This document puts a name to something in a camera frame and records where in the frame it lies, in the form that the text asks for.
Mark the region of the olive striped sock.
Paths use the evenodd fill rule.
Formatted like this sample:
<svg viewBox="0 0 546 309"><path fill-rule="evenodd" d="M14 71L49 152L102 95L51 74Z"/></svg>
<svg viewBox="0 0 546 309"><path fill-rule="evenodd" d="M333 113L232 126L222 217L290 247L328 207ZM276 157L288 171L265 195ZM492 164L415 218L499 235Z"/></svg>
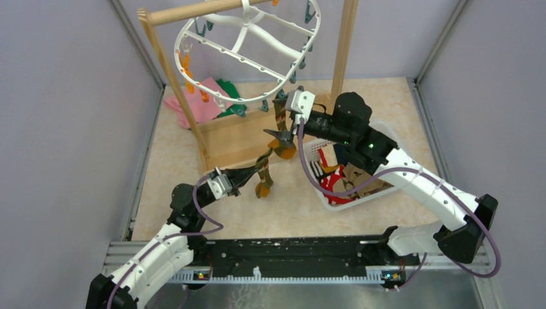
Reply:
<svg viewBox="0 0 546 309"><path fill-rule="evenodd" d="M271 187L274 184L273 179L269 172L269 158L273 153L273 149L270 148L264 154L257 158L255 162L255 168L258 169L258 176L260 182L255 187L255 195L258 199L266 198L270 194Z"/></svg>
<svg viewBox="0 0 546 309"><path fill-rule="evenodd" d="M276 125L277 129L281 132L287 131L285 109L286 102L286 98L281 98L279 96L277 96L273 100ZM297 150L294 143L292 143L290 146L286 146L285 144L281 143L277 138L273 139L268 144L268 147L271 148L273 152L283 160L290 160L295 155Z"/></svg>

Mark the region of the white oval clip hanger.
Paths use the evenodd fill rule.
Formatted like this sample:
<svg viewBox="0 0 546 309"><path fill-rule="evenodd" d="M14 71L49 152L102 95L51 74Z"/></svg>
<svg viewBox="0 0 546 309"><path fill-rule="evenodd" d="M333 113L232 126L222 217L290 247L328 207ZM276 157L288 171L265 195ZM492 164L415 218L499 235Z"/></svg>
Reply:
<svg viewBox="0 0 546 309"><path fill-rule="evenodd" d="M314 47L321 27L317 1L305 1L303 20L296 21L278 9L243 1L239 10L192 18L174 43L174 65L189 91L188 100L216 106L223 113L232 106L265 104L288 84L295 84L299 71ZM274 84L255 95L232 96L214 78L256 77Z"/></svg>

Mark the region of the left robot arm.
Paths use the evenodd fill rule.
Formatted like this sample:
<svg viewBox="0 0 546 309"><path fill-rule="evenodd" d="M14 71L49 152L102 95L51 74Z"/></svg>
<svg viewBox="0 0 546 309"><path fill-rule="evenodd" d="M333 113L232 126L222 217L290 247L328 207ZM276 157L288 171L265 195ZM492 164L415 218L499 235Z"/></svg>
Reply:
<svg viewBox="0 0 546 309"><path fill-rule="evenodd" d="M220 169L202 176L194 185L181 183L171 193L172 212L160 230L133 257L108 275L90 283L86 308L147 308L153 296L183 267L201 265L206 248L191 240L223 229L204 207L228 196L259 171L255 166Z"/></svg>

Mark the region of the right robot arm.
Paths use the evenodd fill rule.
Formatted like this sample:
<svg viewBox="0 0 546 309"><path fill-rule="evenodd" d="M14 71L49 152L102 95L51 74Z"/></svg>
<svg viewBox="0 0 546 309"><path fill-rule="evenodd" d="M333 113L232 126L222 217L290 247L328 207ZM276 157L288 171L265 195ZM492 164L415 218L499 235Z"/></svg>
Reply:
<svg viewBox="0 0 546 309"><path fill-rule="evenodd" d="M295 89L273 100L290 112L290 133L268 131L288 145L297 136L310 135L343 144L348 162L373 179L380 179L402 190L425 206L437 221L415 227L396 227L387 233L377 255L385 265L395 265L408 254L440 253L463 264L473 262L485 239L498 201L489 194L477 197L431 173L403 148L370 124L372 109L356 92L340 94L332 113L314 110L315 95Z"/></svg>

